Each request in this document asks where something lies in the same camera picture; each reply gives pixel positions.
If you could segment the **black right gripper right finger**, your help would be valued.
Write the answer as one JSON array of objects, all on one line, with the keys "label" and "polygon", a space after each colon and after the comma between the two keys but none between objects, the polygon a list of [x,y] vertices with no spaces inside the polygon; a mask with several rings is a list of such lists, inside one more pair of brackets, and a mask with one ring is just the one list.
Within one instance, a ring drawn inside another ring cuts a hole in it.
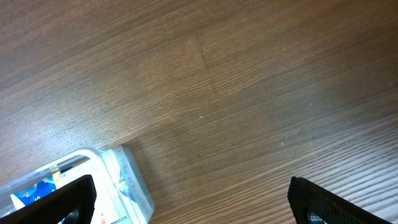
[{"label": "black right gripper right finger", "polygon": [[287,198],[297,224],[391,224],[302,177],[292,177]]}]

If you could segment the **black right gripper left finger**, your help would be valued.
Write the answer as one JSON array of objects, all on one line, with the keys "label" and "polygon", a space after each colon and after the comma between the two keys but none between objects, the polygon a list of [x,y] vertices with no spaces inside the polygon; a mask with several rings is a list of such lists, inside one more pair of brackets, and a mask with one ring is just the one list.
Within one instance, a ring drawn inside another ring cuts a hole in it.
[{"label": "black right gripper left finger", "polygon": [[44,198],[1,218],[1,224],[90,224],[96,189],[91,175],[84,175]]}]

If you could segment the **blue VapoDrops lozenge box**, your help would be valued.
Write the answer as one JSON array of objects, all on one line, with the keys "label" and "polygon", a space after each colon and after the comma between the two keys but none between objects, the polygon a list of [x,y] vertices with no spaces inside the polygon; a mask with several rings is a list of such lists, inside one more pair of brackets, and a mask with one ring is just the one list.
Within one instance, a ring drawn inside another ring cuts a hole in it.
[{"label": "blue VapoDrops lozenge box", "polygon": [[11,194],[11,200],[16,210],[19,210],[56,191],[53,177],[46,177],[18,192]]}]

